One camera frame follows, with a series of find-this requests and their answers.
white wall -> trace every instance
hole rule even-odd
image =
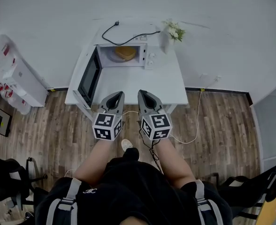
[[[187,34],[176,54],[186,87],[249,91],[276,87],[276,0],[0,0],[7,34],[50,87],[67,87],[81,47],[104,19],[173,18]],[[199,79],[204,73],[206,79]]]
[[[276,165],[276,89],[258,102],[254,110],[261,142],[261,171],[264,172]]]

open microwave door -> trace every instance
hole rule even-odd
[[[97,82],[100,78],[101,70],[102,66],[100,63],[100,57],[98,50],[95,47],[88,63],[86,64],[85,71],[77,89],[78,93],[89,107],[92,105],[93,96],[97,87]]]

white shoe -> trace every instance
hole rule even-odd
[[[133,144],[128,139],[123,139],[121,141],[121,147],[123,148],[123,151],[125,152],[128,148],[133,148]]]

person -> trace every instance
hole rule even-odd
[[[99,140],[74,173],[74,178],[82,182],[76,196],[77,224],[232,224],[228,204],[211,184],[195,179],[189,165],[168,138],[155,145],[164,174],[150,164],[139,162],[139,151],[129,140],[122,141],[123,157],[107,163],[112,143]],[[50,204],[54,199],[66,197],[71,180],[61,178],[55,183],[36,209],[37,225],[46,224]],[[214,201],[222,221],[215,210],[200,212],[197,194],[202,184],[204,199],[201,201]],[[206,206],[213,208],[213,203]]]

black cable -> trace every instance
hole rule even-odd
[[[118,26],[118,25],[119,25],[119,21],[115,22],[114,25],[113,25],[112,27]],[[142,36],[142,35],[153,35],[153,34],[155,34],[155,33],[160,33],[160,32],[161,32],[161,31],[156,31],[156,32],[153,32],[153,33],[141,33],[141,34],[139,34],[139,35],[136,35],[136,36],[132,37],[131,39],[129,39],[128,41],[126,41],[126,42],[124,42],[124,43],[117,44],[117,43],[113,43],[112,41],[110,41],[109,39],[106,39],[106,38],[104,37],[105,33],[108,32],[112,27],[108,28],[108,29],[101,35],[101,37],[102,37],[103,39],[105,39],[106,41],[108,41],[108,42],[110,42],[110,43],[112,43],[112,44],[114,44],[114,45],[116,45],[116,46],[124,45],[124,44],[130,42],[131,40],[133,40],[134,38],[139,37],[139,36]]]
[[[154,152],[154,150],[153,150],[154,145],[158,144],[158,143],[160,142],[160,140],[159,140],[157,143],[155,143],[155,144],[154,144],[153,141],[152,141],[152,146],[149,147],[149,146],[144,142],[144,140],[143,140],[143,136],[142,136],[142,134],[141,134],[141,129],[139,130],[139,134],[140,134],[140,136],[141,136],[141,138],[142,138],[143,144],[149,149],[149,152],[150,152],[151,155],[152,155],[153,161],[154,161],[155,164],[157,165],[159,171],[160,171],[161,173],[163,173],[162,169],[160,168],[160,166],[159,166],[159,164],[158,164],[158,162],[157,162],[157,161],[159,161],[159,157],[158,157],[158,155],[157,155],[157,154]]]

